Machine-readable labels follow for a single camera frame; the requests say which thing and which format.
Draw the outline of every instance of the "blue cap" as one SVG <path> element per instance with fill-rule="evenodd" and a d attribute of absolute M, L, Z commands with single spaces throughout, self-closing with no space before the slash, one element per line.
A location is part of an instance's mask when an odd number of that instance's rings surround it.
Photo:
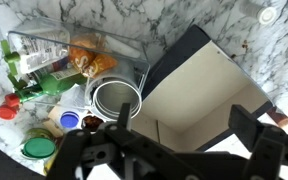
<path fill-rule="evenodd" d="M 72 111 L 66 111 L 62 114 L 61 125 L 66 128 L 73 128 L 77 125 L 78 119 L 78 114 Z"/>

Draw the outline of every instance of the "green bottle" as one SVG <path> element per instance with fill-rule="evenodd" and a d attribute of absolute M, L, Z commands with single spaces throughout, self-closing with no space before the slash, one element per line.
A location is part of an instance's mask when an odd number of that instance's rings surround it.
<path fill-rule="evenodd" d="M 62 92 L 69 90 L 74 84 L 84 84 L 86 81 L 87 78 L 75 68 L 53 72 L 43 77 L 39 84 L 6 95 L 5 102 L 10 107 L 18 106 L 20 103 L 44 94 L 52 96 L 59 95 Z"/>

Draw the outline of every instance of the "marble countertop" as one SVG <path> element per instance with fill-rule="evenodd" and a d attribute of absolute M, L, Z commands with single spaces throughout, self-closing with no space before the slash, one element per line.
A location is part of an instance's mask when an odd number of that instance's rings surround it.
<path fill-rule="evenodd" d="M 236 0 L 0 0 L 0 34 L 25 19 L 46 16 L 146 42 L 155 62 L 192 25 L 197 24 L 233 59 L 282 110 L 288 110 L 288 0 L 259 4 L 276 7 L 270 25 L 239 12 Z M 242 48 L 247 42 L 248 49 Z M 12 91 L 0 49 L 0 104 Z M 42 172 L 43 161 L 28 161 L 15 152 L 24 132 L 39 126 L 45 109 L 25 104 L 21 116 L 0 120 L 0 149 L 28 168 Z"/>

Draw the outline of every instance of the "cardboard box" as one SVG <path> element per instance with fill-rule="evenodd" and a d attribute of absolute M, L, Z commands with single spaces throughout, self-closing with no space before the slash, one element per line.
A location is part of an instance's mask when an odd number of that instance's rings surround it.
<path fill-rule="evenodd" d="M 193 151 L 228 129 L 232 104 L 253 112 L 266 101 L 209 41 L 148 94 L 132 128 L 175 151 Z"/>

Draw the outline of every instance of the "red bottle cap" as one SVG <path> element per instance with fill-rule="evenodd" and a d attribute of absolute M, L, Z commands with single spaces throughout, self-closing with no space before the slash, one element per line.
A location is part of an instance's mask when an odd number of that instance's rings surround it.
<path fill-rule="evenodd" d="M 21 101 L 16 94 L 12 93 L 5 96 L 5 103 L 10 107 L 15 107 L 20 105 Z"/>
<path fill-rule="evenodd" d="M 15 108 L 9 107 L 7 105 L 0 106 L 0 118 L 4 120 L 11 120 L 13 119 L 17 114 L 17 111 Z"/>

